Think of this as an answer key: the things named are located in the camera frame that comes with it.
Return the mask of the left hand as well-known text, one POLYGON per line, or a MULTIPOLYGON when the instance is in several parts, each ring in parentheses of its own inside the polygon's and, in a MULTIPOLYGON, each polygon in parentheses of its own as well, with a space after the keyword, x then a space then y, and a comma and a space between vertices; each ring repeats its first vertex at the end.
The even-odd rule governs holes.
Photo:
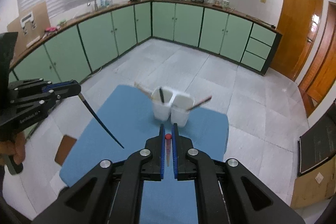
POLYGON ((1 165, 6 164, 3 159, 4 155, 13 156, 15 164, 20 165, 26 157, 25 143, 26 139, 23 131, 16 135, 14 142, 2 141, 0 143, 1 165))

